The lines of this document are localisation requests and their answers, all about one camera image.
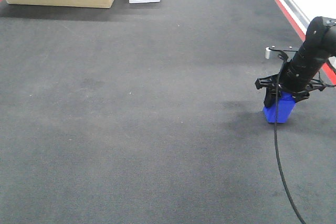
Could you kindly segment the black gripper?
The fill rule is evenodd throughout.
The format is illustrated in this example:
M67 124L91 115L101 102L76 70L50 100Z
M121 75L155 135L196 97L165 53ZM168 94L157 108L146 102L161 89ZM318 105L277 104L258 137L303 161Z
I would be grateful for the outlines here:
M306 100L310 97L310 92L314 90L323 91L324 84L319 80L307 80L299 77L298 74L294 76L288 74L275 74L265 78L258 78L255 82L257 90L266 88L266 95L264 98L264 106L270 108L276 102L276 95L278 98L282 97L281 92L290 94L295 103Z

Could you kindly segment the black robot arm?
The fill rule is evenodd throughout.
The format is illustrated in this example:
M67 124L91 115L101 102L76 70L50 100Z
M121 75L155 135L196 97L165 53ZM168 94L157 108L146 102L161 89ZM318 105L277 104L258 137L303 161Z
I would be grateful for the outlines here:
M283 91L294 97L295 102L307 99L313 90L322 91L326 85L314 81L323 64L335 56L335 19L318 16L309 24L306 38L298 50L267 48L266 56L277 55L283 60L278 74L258 78L256 88L266 88L264 106L269 108L276 96Z

